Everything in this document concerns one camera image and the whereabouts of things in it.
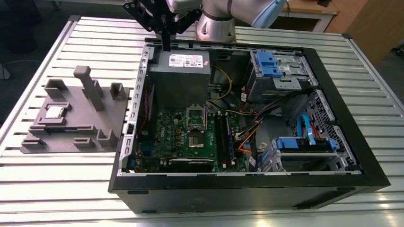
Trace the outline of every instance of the power supply label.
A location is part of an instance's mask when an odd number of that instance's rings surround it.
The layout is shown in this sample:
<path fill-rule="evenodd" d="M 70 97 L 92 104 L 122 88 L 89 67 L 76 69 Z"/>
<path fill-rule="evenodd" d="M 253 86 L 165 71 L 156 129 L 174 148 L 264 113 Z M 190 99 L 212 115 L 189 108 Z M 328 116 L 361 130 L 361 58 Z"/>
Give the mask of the power supply label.
<path fill-rule="evenodd" d="M 168 66 L 202 68 L 202 56 L 201 55 L 172 54 L 169 56 Z"/>

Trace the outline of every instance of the ram slot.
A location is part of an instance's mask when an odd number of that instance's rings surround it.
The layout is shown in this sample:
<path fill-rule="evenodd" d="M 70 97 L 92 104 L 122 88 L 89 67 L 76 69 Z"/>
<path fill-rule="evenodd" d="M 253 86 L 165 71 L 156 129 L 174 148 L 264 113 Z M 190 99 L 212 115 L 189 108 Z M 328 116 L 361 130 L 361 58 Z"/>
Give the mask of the ram slot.
<path fill-rule="evenodd" d="M 225 125 L 222 125 L 221 115 L 214 116 L 214 134 L 216 134 L 216 148 L 217 148 L 217 162 L 218 166 L 226 168 L 226 143 L 225 143 Z"/>
<path fill-rule="evenodd" d="M 228 164 L 233 165 L 234 162 L 234 149 L 233 149 L 233 135 L 232 135 L 232 126 L 229 124 L 228 115 L 222 116 L 225 121 L 225 142 L 226 142 L 226 152 L 228 152 Z"/>

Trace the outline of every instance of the white sticker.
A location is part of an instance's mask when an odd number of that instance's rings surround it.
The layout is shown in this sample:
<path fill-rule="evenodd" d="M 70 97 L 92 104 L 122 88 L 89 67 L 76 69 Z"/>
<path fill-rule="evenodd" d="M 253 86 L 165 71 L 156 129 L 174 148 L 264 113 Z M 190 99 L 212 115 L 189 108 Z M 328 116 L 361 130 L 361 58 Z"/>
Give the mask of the white sticker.
<path fill-rule="evenodd" d="M 278 66 L 278 68 L 280 68 L 281 71 L 290 71 L 288 66 Z"/>
<path fill-rule="evenodd" d="M 245 102 L 246 101 L 246 94 L 241 93 L 241 101 Z"/>
<path fill-rule="evenodd" d="M 252 164 L 252 166 L 254 167 L 256 161 L 254 161 L 254 159 L 253 159 L 252 156 L 249 157 L 248 161 L 249 161 L 249 163 Z"/>
<path fill-rule="evenodd" d="M 168 66 L 202 68 L 202 56 L 201 55 L 172 54 L 169 56 Z"/>

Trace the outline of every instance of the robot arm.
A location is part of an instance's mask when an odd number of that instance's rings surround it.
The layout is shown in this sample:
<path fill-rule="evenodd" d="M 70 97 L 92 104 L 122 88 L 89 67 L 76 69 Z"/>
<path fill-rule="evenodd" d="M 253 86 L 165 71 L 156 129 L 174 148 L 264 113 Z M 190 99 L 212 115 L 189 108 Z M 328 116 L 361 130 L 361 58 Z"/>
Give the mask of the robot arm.
<path fill-rule="evenodd" d="M 204 41 L 234 40 L 233 17 L 257 28 L 268 28 L 286 0 L 202 0 L 202 16 L 196 38 Z"/>
<path fill-rule="evenodd" d="M 201 16 L 202 0 L 125 0 L 122 7 L 146 31 L 154 31 L 164 51 L 170 40 Z"/>
<path fill-rule="evenodd" d="M 162 50 L 170 40 L 198 19 L 196 38 L 204 41 L 234 40 L 233 17 L 253 27 L 266 28 L 286 0 L 125 0 L 122 7 L 146 31 L 154 31 Z"/>

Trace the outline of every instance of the yellow wire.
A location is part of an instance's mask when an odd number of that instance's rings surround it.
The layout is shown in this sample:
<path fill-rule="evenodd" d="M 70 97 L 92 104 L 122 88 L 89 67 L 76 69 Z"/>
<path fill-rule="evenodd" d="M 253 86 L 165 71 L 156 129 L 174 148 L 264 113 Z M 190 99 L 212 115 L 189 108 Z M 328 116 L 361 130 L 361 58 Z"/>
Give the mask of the yellow wire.
<path fill-rule="evenodd" d="M 222 96 L 220 96 L 220 97 L 217 97 L 217 98 L 208 98 L 209 101 L 222 99 L 222 98 L 229 94 L 229 92 L 232 91 L 232 79 L 229 78 L 228 74 L 226 74 L 226 73 L 222 71 L 222 69 L 218 68 L 217 66 L 213 66 L 213 65 L 210 65 L 210 66 L 212 66 L 213 68 L 216 68 L 218 71 L 221 71 L 221 73 L 225 75 L 226 80 L 228 80 L 228 91 L 226 91 L 226 93 L 225 93 Z"/>

